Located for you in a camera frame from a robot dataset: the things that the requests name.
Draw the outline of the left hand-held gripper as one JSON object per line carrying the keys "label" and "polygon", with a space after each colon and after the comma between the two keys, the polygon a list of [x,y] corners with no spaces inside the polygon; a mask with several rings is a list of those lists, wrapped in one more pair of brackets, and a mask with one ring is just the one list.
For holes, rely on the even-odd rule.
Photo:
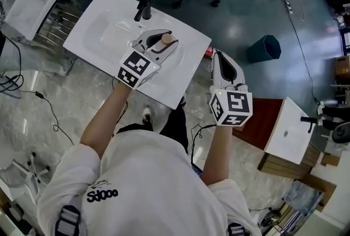
{"label": "left hand-held gripper", "polygon": [[120,60],[117,79],[133,90],[152,79],[161,70],[160,64],[179,44],[178,40],[164,44],[161,41],[164,34],[171,34],[171,31],[165,29],[145,31],[130,42]]}

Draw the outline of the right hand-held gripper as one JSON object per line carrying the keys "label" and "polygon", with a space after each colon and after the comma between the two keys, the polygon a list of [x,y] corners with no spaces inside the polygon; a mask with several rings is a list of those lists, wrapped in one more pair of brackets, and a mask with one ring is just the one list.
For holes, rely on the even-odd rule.
{"label": "right hand-held gripper", "polygon": [[242,127],[253,115],[253,97],[241,67],[226,53],[212,59],[211,98],[208,102],[217,125]]}

